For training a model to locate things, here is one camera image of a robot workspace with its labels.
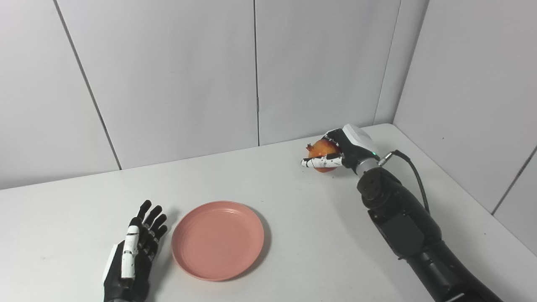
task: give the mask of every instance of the white table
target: white table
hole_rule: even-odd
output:
[[[394,126],[365,130],[382,153],[412,158],[445,241],[470,271],[506,302],[535,301],[537,257]],[[257,210],[268,234],[255,269],[216,283],[184,273],[166,236],[148,301],[431,301],[370,222],[356,176],[300,166],[318,138],[0,191],[0,301],[101,301],[110,248],[145,199],[172,228],[196,206],[233,200]],[[420,199],[406,163],[385,168]]]

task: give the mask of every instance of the black cable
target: black cable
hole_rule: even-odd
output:
[[[418,173],[418,170],[416,169],[416,166],[414,166],[414,164],[410,160],[410,157],[406,156],[403,152],[401,152],[399,150],[395,150],[395,151],[392,152],[392,154],[402,158],[405,162],[407,162],[410,165],[410,167],[412,168],[412,171],[414,171],[414,175],[416,175],[416,179],[418,180],[419,190],[422,193],[423,207],[425,208],[427,213],[431,214],[431,211],[429,211],[429,202],[427,201],[427,195],[425,195],[425,189],[423,188],[422,179],[419,176],[419,173]]]

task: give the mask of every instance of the white wall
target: white wall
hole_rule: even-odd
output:
[[[124,168],[257,146],[252,1],[59,5]]]
[[[390,122],[425,2],[57,0],[89,88],[54,1],[3,2],[0,189],[118,168],[91,94],[123,168]]]
[[[260,143],[392,122],[425,3],[257,0]]]
[[[537,182],[537,157],[532,159],[520,177],[514,183],[495,217],[537,255],[537,198],[535,184]]]
[[[117,170],[52,1],[0,2],[0,189]]]
[[[395,117],[489,211],[537,144],[535,16],[534,0],[431,0]]]

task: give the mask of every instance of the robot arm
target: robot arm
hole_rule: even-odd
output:
[[[150,208],[151,202],[146,200],[130,221],[125,240],[110,252],[103,275],[104,302],[143,302],[147,298],[158,242],[168,230],[159,205],[142,222]]]
[[[450,251],[428,210],[382,168],[392,154],[400,152],[380,159],[371,138],[352,125],[329,131],[323,138],[336,143],[342,152],[303,159],[302,165],[334,167],[329,166],[334,160],[358,175],[357,188],[371,221],[395,255],[412,267],[434,301],[502,302]]]

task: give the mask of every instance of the red fruit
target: red fruit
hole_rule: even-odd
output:
[[[339,153],[341,152],[336,146],[335,143],[326,140],[326,139],[320,139],[315,144],[310,145],[306,147],[306,149],[309,151],[308,157],[317,157],[317,156],[324,156],[326,154],[330,153]],[[325,173],[334,170],[335,168],[315,168],[315,170]]]

